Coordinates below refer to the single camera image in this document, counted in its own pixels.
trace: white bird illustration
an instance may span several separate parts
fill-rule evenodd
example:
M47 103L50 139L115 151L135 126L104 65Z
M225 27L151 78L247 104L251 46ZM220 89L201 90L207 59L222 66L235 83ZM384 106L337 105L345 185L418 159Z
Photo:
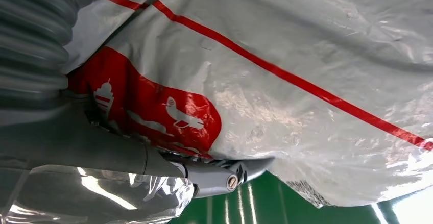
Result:
M143 120L138 114L132 112L131 110L127 110L126 113L131 117L131 119L137 123L139 123L142 126L146 126L150 129L153 129L155 131L159 131L163 134L166 134L168 136L173 136L172 134L167 133L167 129L162 124L156 122L156 121L147 121Z
M179 111L176 107L176 101L172 97L168 98L167 103L165 104L165 109L169 116L176 120L173 125L180 129L188 126L196 129L202 129L204 127L204 123L201 119L189 116L188 114Z

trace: gray pipe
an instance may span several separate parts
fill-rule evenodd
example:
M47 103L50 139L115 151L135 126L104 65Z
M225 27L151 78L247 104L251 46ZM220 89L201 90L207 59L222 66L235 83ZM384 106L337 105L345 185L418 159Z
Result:
M144 173L180 173L143 145L88 125L59 96L68 86L59 66L81 7L94 0L0 0L0 167L60 164Z

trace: plastic cover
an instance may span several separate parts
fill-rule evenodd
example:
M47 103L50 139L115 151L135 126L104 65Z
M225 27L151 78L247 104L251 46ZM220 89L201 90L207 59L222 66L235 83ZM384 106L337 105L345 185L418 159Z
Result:
M159 0L70 77L123 133L276 157L316 206L433 183L433 0Z
M47 165L23 173L2 223L167 223L193 197L184 178Z

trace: reflective foil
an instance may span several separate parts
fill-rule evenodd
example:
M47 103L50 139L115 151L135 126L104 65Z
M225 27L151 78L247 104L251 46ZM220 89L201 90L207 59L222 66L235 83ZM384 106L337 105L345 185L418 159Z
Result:
M194 192L183 178L54 165L20 182L2 223L167 223Z

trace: white plastic sheet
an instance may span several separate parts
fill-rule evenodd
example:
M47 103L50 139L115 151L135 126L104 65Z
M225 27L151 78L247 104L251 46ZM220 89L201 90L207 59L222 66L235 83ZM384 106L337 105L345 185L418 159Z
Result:
M276 157L316 206L389 200L433 182L432 3L160 0L71 89L168 149Z

